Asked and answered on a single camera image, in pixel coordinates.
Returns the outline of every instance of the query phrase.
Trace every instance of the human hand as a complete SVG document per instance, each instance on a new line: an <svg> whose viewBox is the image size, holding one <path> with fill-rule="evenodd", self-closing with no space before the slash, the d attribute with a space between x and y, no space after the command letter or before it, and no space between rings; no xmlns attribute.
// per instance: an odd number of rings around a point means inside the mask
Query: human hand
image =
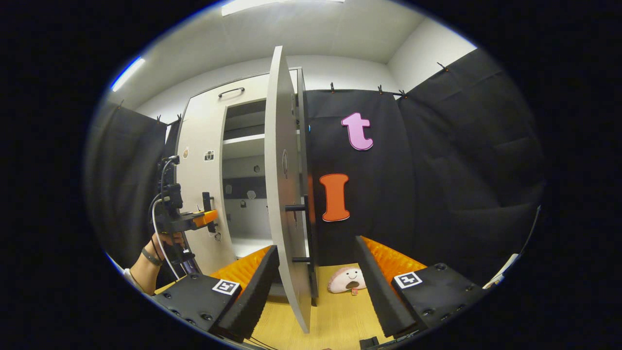
<svg viewBox="0 0 622 350"><path fill-rule="evenodd" d="M160 239L161 239L161 241L166 242L168 245L173 245L173 241L171 241L169 234L160 234ZM173 234L173 239L175 240L175 243L180 244L182 246L182 248L186 247L185 246L185 242L183 241L183 237L182 237L182 233L181 232L174 233ZM155 233L151 237L151 240L153 240L154 243L157 245L157 237L156 237Z"/></svg>
<svg viewBox="0 0 622 350"><path fill-rule="evenodd" d="M186 248L181 232L174 233L173 240L170 239L169 234L160 234L160 240L162 241L162 244L166 242L166 244L168 245L173 245L173 241L174 241L175 243L180 244L182 248ZM158 243L157 236L155 233L153 234L153 236L151 236L151 242L149 242L145 246L145 249L153 256L158 256L160 257L161 260L164 260L164 252L160 248L160 243Z"/></svg>

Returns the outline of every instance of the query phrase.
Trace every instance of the black foam pad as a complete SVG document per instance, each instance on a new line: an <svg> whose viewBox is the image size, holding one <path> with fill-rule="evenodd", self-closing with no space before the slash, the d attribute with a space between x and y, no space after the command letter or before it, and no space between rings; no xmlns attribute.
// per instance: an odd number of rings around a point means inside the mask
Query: black foam pad
<svg viewBox="0 0 622 350"><path fill-rule="evenodd" d="M361 267L371 303L385 337L403 334L417 326L415 318L384 279L380 267L361 236L355 237L355 258Z"/></svg>
<svg viewBox="0 0 622 350"><path fill-rule="evenodd" d="M212 332L242 343L250 338L264 310L270 286L279 273L279 255L276 245L268 249L257 271L240 298L222 317Z"/></svg>

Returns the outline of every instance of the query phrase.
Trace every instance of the pink letter t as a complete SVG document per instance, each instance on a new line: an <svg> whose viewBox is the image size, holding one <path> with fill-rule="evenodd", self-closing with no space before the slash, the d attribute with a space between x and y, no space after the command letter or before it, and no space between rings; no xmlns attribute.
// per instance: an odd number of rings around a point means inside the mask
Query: pink letter t
<svg viewBox="0 0 622 350"><path fill-rule="evenodd" d="M365 151L374 145L374 141L371 138L365 138L363 127L369 128L369 120L361 119L360 113L352 113L342 119L341 125L348 127L348 137L354 149Z"/></svg>

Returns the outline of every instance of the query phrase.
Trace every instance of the cabinet handle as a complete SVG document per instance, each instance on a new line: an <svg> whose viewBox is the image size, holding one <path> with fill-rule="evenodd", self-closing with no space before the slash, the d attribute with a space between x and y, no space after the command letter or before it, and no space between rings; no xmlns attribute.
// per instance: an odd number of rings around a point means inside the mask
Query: cabinet handle
<svg viewBox="0 0 622 350"><path fill-rule="evenodd" d="M229 91L225 91L225 92L221 92L221 93L219 93L219 94L218 94L218 98L221 98L221 97L223 96L223 94L224 94L224 93L232 92L232 91L235 91L235 90L241 90L242 92L244 92L244 88L235 88L235 89L233 89L233 90L229 90Z"/></svg>

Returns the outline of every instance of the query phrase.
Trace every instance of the bracelet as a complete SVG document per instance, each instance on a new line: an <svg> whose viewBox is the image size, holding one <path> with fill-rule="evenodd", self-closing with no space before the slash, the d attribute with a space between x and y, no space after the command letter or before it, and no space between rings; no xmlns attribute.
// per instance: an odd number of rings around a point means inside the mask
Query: bracelet
<svg viewBox="0 0 622 350"><path fill-rule="evenodd" d="M149 254L149 252L145 248L142 249L142 254L155 266L162 266L162 264L164 264L162 260Z"/></svg>

